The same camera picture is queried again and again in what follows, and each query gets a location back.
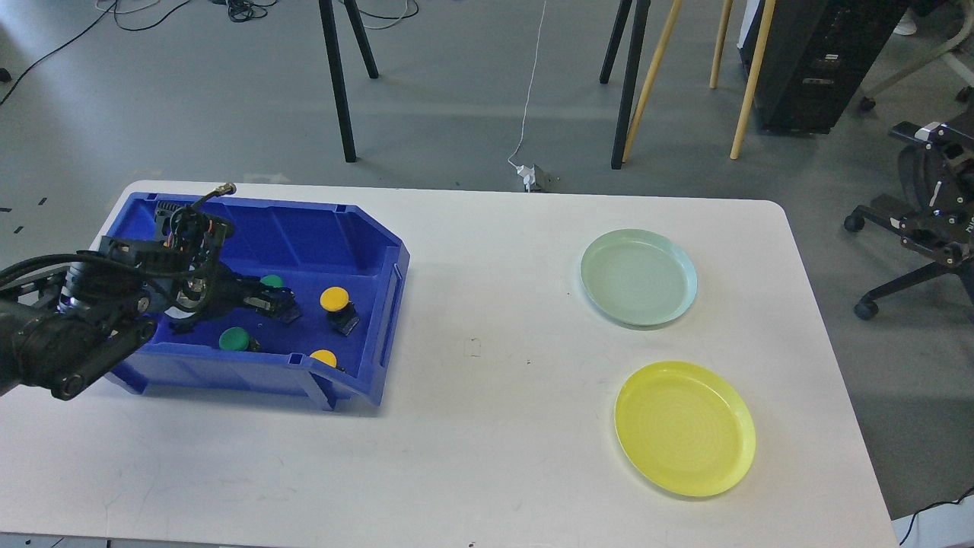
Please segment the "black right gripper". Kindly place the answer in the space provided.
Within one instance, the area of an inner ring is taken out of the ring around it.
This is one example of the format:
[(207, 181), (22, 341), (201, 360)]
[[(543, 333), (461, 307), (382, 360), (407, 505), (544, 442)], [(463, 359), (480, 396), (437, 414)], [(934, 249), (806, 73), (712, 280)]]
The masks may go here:
[(906, 143), (900, 170), (916, 204), (895, 219), (904, 247), (947, 268), (972, 259), (972, 127), (956, 122), (896, 124)]

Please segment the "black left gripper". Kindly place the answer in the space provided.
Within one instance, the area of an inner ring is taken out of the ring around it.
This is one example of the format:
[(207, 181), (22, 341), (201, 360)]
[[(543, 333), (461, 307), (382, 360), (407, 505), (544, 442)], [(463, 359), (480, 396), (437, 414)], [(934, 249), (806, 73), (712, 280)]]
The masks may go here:
[[(105, 259), (135, 269), (150, 291), (153, 312), (164, 313), (171, 327), (194, 327), (216, 301), (217, 280), (224, 267), (222, 247), (234, 233), (221, 216), (192, 204), (156, 202), (155, 233), (149, 240), (103, 236), (97, 252)], [(293, 320), (295, 294), (269, 285), (258, 276), (230, 272), (224, 277), (224, 302), (274, 320)]]

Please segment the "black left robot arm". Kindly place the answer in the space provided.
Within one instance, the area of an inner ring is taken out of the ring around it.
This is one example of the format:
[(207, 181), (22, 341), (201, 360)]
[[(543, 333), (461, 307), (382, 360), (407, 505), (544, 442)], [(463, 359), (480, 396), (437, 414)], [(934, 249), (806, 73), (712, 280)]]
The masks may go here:
[(104, 236), (96, 250), (44, 254), (2, 270), (2, 392), (41, 387), (73, 399), (155, 336), (239, 308), (283, 323), (294, 292), (221, 260), (233, 223), (191, 204), (160, 202), (148, 240)]

